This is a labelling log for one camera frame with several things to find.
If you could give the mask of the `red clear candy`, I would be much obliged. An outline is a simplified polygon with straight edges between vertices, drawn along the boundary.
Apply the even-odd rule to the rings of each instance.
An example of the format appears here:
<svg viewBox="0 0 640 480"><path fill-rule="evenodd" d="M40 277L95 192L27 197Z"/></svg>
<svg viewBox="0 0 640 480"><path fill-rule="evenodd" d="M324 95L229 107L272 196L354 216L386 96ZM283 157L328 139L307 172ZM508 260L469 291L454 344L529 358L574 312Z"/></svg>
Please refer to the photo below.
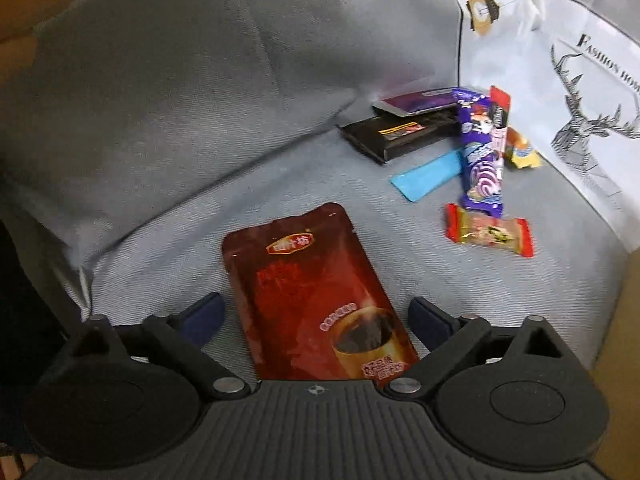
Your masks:
<svg viewBox="0 0 640 480"><path fill-rule="evenodd" d="M505 249L525 258L534 255L532 232L525 219L497 219L448 204L446 220L446 237L455 243Z"/></svg>

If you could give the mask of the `red coffee drink pouch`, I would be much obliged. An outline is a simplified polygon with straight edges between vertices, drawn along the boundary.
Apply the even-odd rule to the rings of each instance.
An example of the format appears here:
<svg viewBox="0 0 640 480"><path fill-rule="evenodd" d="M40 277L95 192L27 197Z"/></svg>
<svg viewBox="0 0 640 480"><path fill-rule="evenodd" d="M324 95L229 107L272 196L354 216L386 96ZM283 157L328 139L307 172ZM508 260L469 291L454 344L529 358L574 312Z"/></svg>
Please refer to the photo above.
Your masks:
<svg viewBox="0 0 640 480"><path fill-rule="evenodd" d="M346 210L326 203L221 245L261 380L373 380L418 362Z"/></svg>

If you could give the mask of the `purple cartoon snack packet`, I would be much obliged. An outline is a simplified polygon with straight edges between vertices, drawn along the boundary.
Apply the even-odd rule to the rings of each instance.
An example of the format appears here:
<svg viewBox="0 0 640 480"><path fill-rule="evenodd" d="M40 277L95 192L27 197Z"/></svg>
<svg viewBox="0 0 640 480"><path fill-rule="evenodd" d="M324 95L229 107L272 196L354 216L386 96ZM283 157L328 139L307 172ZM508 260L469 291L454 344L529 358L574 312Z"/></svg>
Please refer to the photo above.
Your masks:
<svg viewBox="0 0 640 480"><path fill-rule="evenodd" d="M460 205L492 218L503 213L502 186L496 151L492 147L490 99L483 93L453 88L462 143L464 192Z"/></svg>

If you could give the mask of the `light blue snack bar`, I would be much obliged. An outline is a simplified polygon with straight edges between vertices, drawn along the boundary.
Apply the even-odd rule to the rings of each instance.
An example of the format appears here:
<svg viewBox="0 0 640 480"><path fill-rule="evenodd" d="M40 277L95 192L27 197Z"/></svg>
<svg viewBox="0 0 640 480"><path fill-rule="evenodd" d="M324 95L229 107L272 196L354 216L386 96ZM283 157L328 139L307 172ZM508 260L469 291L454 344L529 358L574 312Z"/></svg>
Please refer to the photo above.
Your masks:
<svg viewBox="0 0 640 480"><path fill-rule="evenodd" d="M462 174L462 154L453 150L424 165L390 178L390 183L411 203L422 200L436 188Z"/></svg>

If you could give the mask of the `yellow orange candy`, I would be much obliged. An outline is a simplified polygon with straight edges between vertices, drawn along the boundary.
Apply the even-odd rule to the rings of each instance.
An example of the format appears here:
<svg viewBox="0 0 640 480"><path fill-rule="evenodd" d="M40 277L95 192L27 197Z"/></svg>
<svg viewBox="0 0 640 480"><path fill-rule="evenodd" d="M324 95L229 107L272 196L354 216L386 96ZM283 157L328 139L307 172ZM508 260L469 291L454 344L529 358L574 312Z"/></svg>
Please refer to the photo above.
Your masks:
<svg viewBox="0 0 640 480"><path fill-rule="evenodd" d="M506 129L506 158L518 169L542 166L541 158L533 144L512 127Z"/></svg>

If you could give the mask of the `black chocolate bar packet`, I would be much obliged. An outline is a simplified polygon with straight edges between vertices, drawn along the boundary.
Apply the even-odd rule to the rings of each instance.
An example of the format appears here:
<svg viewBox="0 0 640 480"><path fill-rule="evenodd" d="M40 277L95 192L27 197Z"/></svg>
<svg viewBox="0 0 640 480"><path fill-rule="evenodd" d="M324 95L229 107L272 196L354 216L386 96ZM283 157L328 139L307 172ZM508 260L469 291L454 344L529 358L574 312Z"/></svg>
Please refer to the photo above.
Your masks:
<svg viewBox="0 0 640 480"><path fill-rule="evenodd" d="M341 126L342 136L357 151L383 165L439 140L458 136L460 124L453 108L412 117L376 115Z"/></svg>

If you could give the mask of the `purple silver packet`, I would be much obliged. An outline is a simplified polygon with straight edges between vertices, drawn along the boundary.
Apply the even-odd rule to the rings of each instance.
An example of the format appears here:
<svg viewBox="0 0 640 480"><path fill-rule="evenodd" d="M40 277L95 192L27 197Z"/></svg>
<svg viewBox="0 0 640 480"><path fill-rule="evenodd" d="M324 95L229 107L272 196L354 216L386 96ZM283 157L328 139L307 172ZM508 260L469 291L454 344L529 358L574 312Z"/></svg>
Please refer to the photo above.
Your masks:
<svg viewBox="0 0 640 480"><path fill-rule="evenodd" d="M449 110L451 107L456 107L461 100L491 106L489 96L475 89L461 87L421 90L399 96L388 96L374 100L371 106L378 112L395 117L412 117L438 110Z"/></svg>

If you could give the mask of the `red white stick sachet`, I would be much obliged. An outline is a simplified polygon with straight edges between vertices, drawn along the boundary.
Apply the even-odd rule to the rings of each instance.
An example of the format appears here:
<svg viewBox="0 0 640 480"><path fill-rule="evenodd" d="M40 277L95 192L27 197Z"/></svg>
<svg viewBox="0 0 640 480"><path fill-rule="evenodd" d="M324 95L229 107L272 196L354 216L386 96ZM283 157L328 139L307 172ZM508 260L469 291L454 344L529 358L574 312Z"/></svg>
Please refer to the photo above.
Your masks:
<svg viewBox="0 0 640 480"><path fill-rule="evenodd" d="M489 90L491 100L491 144L498 157L501 158L506 150L506 133L508 132L511 96L509 93L491 86Z"/></svg>

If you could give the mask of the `brown cardboard box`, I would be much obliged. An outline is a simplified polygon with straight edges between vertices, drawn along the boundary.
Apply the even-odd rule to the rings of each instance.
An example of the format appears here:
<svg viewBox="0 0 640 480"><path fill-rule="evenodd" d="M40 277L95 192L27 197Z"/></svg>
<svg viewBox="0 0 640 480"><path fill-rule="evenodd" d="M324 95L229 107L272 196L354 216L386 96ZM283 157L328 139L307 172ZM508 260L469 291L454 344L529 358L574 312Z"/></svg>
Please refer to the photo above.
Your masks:
<svg viewBox="0 0 640 480"><path fill-rule="evenodd" d="M608 400L610 423L597 465L613 479L639 477L639 253L627 261L622 290L592 376Z"/></svg>

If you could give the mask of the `grey deer print sofa cover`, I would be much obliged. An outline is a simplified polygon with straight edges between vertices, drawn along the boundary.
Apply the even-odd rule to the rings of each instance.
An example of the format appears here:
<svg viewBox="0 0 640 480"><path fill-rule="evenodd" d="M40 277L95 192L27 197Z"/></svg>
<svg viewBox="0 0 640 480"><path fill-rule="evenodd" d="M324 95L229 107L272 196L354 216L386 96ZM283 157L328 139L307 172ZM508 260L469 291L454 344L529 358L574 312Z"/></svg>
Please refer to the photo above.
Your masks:
<svg viewBox="0 0 640 480"><path fill-rule="evenodd" d="M592 370L639 243L639 0L1 0L1 213L65 325L229 295L226 234L344 206L398 311L548 318ZM544 153L504 206L531 259L450 243L340 127L379 96L499 86Z"/></svg>

